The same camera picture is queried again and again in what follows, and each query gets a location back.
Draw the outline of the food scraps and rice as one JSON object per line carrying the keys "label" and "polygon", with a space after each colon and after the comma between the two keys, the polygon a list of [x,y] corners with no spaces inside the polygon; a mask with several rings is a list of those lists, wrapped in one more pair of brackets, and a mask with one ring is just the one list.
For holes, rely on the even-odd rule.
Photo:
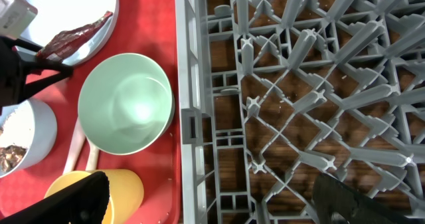
{"label": "food scraps and rice", "polygon": [[15,145],[1,128],[1,171],[9,172],[24,158],[27,148]]}

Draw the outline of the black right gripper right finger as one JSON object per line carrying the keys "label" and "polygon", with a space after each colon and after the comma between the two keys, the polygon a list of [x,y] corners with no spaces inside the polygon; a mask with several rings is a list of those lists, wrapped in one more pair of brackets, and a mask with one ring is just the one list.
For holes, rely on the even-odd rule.
{"label": "black right gripper right finger", "polygon": [[320,224],[415,224],[408,218],[322,173],[314,181],[312,198]]}

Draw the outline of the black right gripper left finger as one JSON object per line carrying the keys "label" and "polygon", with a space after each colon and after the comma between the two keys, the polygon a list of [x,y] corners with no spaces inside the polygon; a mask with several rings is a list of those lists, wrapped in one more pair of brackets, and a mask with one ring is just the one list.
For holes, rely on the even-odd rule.
{"label": "black right gripper left finger", "polygon": [[2,219],[1,224],[101,223],[109,203],[109,186],[107,175],[96,171]]}

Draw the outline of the light blue plate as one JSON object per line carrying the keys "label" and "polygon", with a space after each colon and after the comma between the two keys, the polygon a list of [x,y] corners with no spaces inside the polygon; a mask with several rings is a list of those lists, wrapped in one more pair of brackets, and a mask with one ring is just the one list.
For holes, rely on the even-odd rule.
{"label": "light blue plate", "polygon": [[61,31],[93,23],[105,12],[113,15],[106,24],[72,56],[63,60],[68,66],[86,62],[98,53],[111,37],[119,14],[119,0],[27,0],[38,14],[21,34],[21,39],[44,47]]}

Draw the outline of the mint green bowl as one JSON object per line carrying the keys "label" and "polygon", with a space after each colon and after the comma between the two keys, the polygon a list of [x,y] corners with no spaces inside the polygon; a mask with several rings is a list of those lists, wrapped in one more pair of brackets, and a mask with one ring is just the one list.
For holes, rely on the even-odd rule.
{"label": "mint green bowl", "polygon": [[152,145],[170,126],[174,111],[165,71],[137,53],[103,60],[87,76],[78,99],[78,118],[87,139],[119,156]]}

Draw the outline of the yellow plastic cup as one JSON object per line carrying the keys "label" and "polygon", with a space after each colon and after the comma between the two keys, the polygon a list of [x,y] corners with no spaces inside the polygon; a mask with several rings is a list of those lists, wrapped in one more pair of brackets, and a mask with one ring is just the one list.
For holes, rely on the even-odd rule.
{"label": "yellow plastic cup", "polygon": [[[110,200],[102,224],[123,224],[139,208],[144,197],[144,187],[139,176],[128,169],[101,169],[110,183]],[[71,171],[58,177],[48,188],[44,198],[80,181],[94,173],[92,171]]]}

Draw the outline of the red snack wrapper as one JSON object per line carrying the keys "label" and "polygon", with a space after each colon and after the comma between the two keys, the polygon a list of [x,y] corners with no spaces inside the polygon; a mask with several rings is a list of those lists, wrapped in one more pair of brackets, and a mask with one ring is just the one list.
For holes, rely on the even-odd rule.
{"label": "red snack wrapper", "polygon": [[41,50],[35,57],[37,61],[51,60],[62,62],[72,56],[82,45],[87,43],[106,24],[113,15],[111,11],[106,11],[96,22],[78,27],[70,31],[61,31]]}

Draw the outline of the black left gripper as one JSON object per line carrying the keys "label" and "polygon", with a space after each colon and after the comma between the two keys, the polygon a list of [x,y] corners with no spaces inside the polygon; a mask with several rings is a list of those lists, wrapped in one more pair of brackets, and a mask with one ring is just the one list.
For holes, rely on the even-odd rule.
{"label": "black left gripper", "polygon": [[[24,48],[33,52],[40,51],[41,46],[17,39],[12,41],[1,37],[1,112],[3,107],[20,104],[31,98],[48,86],[72,76],[74,69],[58,61],[37,58],[31,60],[21,58],[14,47]],[[59,73],[25,84],[23,67],[31,74],[43,70],[55,70]]]}

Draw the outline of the light blue bowl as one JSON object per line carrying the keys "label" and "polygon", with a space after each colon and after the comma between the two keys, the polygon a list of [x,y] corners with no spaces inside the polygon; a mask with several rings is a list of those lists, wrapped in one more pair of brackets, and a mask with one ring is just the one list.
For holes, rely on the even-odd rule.
{"label": "light blue bowl", "polygon": [[23,157],[6,168],[1,162],[1,177],[29,168],[42,161],[56,141],[57,121],[48,104],[30,98],[20,104],[6,106],[1,115],[1,148],[24,149]]}

